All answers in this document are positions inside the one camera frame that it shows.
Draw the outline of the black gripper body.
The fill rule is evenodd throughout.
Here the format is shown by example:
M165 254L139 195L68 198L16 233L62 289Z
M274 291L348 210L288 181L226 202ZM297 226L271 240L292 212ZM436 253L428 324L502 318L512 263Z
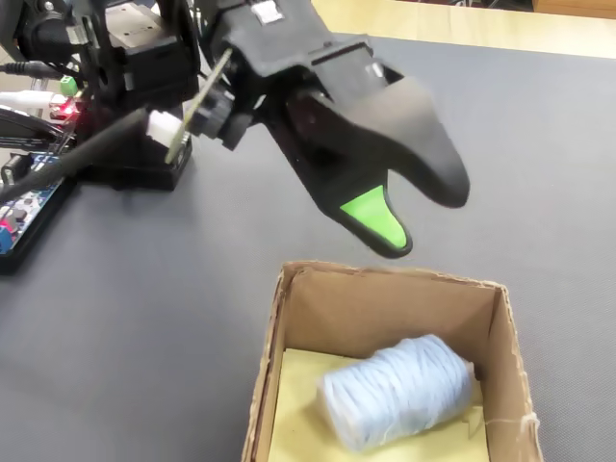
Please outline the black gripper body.
M326 91L317 71L336 39L310 1L207 1L205 58L231 52L222 75L234 96Z

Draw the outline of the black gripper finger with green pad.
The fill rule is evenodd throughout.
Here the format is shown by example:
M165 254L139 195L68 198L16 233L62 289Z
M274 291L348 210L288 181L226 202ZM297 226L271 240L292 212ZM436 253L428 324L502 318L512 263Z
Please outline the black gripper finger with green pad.
M263 105L263 123L318 209L376 254L398 259L413 240L392 210L388 171L304 139L280 97Z
M426 197L463 207L471 183L429 92L376 57L364 40L313 60L323 94L305 100L306 137L365 164L393 170Z

